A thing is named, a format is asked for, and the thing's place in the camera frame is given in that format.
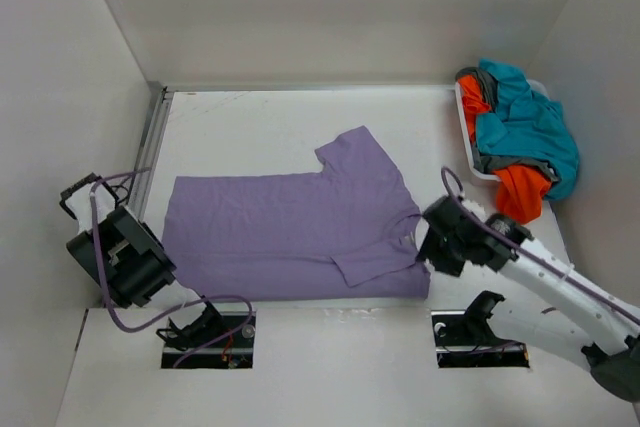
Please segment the purple t shirt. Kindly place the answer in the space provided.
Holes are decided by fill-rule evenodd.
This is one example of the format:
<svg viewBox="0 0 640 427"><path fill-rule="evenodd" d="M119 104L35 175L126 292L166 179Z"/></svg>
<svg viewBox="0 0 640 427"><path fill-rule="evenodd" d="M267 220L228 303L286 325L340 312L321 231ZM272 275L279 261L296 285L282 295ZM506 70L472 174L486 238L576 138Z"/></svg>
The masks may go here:
<svg viewBox="0 0 640 427"><path fill-rule="evenodd" d="M251 301L425 299L420 211L365 127L319 147L321 170L176 179L162 243L178 282Z"/></svg>

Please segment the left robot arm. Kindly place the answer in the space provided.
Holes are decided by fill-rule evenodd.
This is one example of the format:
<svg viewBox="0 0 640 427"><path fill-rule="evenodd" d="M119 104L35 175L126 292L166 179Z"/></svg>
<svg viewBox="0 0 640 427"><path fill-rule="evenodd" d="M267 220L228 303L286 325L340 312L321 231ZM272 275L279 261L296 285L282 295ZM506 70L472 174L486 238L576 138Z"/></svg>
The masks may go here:
<svg viewBox="0 0 640 427"><path fill-rule="evenodd" d="M95 173L60 193L59 206L78 223L66 249L99 282L97 257L115 307L144 307L164 289L178 290L176 267L149 226L128 207L131 180L114 185Z"/></svg>

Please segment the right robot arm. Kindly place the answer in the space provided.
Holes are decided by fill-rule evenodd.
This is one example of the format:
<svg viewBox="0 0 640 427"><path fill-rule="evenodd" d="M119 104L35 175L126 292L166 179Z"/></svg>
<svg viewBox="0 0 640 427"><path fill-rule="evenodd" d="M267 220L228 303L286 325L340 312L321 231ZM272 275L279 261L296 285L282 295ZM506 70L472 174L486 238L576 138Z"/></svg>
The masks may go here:
<svg viewBox="0 0 640 427"><path fill-rule="evenodd" d="M466 264L486 267L548 304L531 311L485 290L454 323L437 329L464 335L475 348L498 350L508 341L535 346L588 372L613 396L639 400L639 310L617 301L560 262L515 220L480 220L456 196L443 196L422 214L428 225L418 260L458 277Z"/></svg>

